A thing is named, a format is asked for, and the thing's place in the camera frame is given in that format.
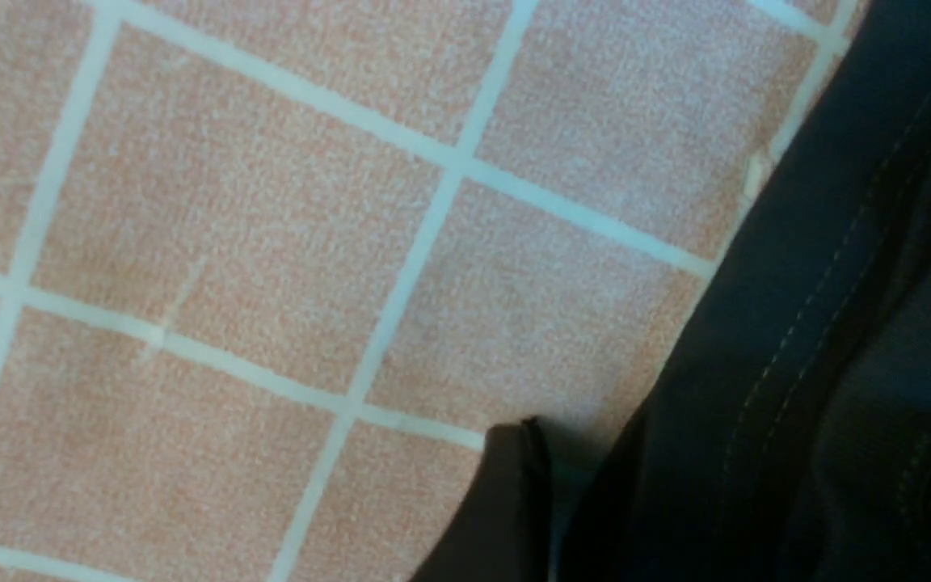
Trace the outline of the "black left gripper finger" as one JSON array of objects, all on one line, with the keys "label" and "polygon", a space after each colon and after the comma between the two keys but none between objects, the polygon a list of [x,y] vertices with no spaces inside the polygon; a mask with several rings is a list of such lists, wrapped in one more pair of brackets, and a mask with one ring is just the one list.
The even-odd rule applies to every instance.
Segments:
[{"label": "black left gripper finger", "polygon": [[478,469],[414,581],[546,581],[551,460],[536,417],[488,428]]}]

